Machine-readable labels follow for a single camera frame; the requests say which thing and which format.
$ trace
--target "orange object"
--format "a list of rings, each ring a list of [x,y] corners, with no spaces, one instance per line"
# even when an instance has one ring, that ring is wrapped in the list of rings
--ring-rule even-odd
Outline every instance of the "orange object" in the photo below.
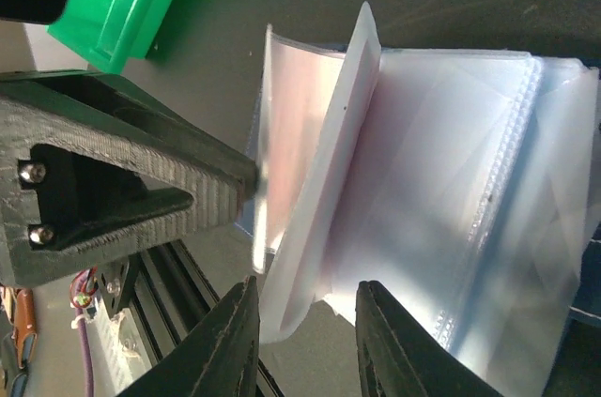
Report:
[[[17,347],[19,367],[23,368],[34,355],[38,340],[38,327],[34,308],[34,294],[31,289],[21,289],[17,293],[14,313],[14,340]]]

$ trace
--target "stack of plastic sleeves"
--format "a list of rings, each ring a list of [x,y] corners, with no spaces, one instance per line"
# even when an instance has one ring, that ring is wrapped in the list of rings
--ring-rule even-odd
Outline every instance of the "stack of plastic sleeves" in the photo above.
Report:
[[[346,53],[268,30],[261,342],[320,299],[354,323],[359,282],[378,280],[495,389],[540,395],[601,218],[598,80],[576,59],[381,50],[366,4]]]

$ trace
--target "green plastic bin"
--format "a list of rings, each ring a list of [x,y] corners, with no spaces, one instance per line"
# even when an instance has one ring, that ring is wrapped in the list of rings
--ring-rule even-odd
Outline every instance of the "green plastic bin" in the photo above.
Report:
[[[120,73],[143,58],[172,0],[69,0],[48,33],[96,68]]]

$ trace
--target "black metal rail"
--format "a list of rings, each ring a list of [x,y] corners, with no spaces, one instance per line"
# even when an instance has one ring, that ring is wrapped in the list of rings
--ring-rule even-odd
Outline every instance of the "black metal rail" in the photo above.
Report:
[[[140,331],[150,363],[154,367],[171,353],[217,304],[219,297],[193,261],[181,241],[163,244],[134,255],[126,261],[136,267],[100,267],[104,281],[113,280],[129,287],[115,296],[100,287],[105,301],[114,301],[114,312],[128,306]],[[135,280],[128,273],[137,273]],[[261,360],[256,378],[257,397],[283,397],[275,380]]]

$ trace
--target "wire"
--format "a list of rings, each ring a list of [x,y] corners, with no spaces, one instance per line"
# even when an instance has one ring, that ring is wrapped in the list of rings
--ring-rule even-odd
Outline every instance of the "wire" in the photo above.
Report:
[[[92,303],[92,298],[98,290],[98,284],[94,274],[97,268],[92,267],[88,270],[82,270],[75,278],[71,281],[69,287],[69,301],[71,304],[79,309],[83,310]]]
[[[77,317],[77,330],[82,345],[82,357],[84,360],[84,379],[85,379],[85,397],[94,397],[94,368],[92,367],[92,353],[90,351],[90,343],[87,339],[87,328],[85,320],[80,317],[83,315],[83,310],[78,308],[75,310]]]

